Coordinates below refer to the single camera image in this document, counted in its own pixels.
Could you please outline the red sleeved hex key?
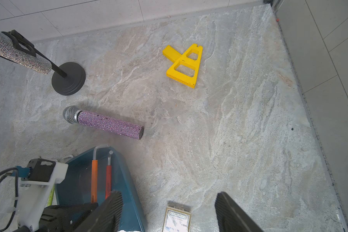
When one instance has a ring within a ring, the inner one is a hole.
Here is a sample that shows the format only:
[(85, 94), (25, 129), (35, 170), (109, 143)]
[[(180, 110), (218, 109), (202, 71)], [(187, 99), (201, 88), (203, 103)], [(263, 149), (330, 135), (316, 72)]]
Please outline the red sleeved hex key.
[(112, 192), (112, 164), (111, 158), (113, 155), (113, 151), (109, 151), (109, 155), (107, 156), (107, 166), (106, 166), (106, 180), (105, 180), (105, 199), (107, 199)]

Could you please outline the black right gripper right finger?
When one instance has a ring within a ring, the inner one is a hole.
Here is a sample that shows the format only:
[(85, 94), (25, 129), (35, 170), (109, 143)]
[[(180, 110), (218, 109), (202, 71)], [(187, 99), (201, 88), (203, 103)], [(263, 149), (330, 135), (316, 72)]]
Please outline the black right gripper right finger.
[(217, 194), (215, 210), (220, 232), (263, 232), (226, 192)]

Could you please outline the green sleeved hex key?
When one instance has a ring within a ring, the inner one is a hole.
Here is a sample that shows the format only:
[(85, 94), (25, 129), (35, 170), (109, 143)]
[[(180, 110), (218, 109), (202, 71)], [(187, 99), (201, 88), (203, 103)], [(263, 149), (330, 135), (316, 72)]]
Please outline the green sleeved hex key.
[(50, 194), (49, 194), (49, 197), (47, 200), (47, 204), (46, 204), (47, 207), (51, 206), (53, 204), (54, 193), (55, 193), (55, 185), (52, 187), (52, 189), (50, 191)]

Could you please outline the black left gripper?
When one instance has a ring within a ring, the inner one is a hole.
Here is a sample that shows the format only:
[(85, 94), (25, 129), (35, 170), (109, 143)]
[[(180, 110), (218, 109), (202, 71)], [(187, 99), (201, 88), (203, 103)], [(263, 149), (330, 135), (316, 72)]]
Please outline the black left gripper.
[(39, 220), (38, 232), (72, 232), (96, 208), (97, 203), (48, 206)]

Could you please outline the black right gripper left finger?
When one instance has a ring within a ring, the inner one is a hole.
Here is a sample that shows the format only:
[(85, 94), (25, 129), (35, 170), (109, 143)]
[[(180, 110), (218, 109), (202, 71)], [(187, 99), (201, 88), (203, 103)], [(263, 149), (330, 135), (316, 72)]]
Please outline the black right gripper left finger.
[(113, 190), (110, 196), (74, 232), (117, 232), (119, 230), (122, 210), (122, 193)]

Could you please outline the orange sleeved hex key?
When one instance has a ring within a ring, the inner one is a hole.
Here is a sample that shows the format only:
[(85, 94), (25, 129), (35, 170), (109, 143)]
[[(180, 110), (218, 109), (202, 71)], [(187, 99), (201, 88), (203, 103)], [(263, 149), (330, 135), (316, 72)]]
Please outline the orange sleeved hex key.
[(109, 145), (99, 145), (93, 150), (93, 159), (91, 164), (91, 203), (98, 201), (98, 160), (97, 151), (101, 148), (107, 148)]

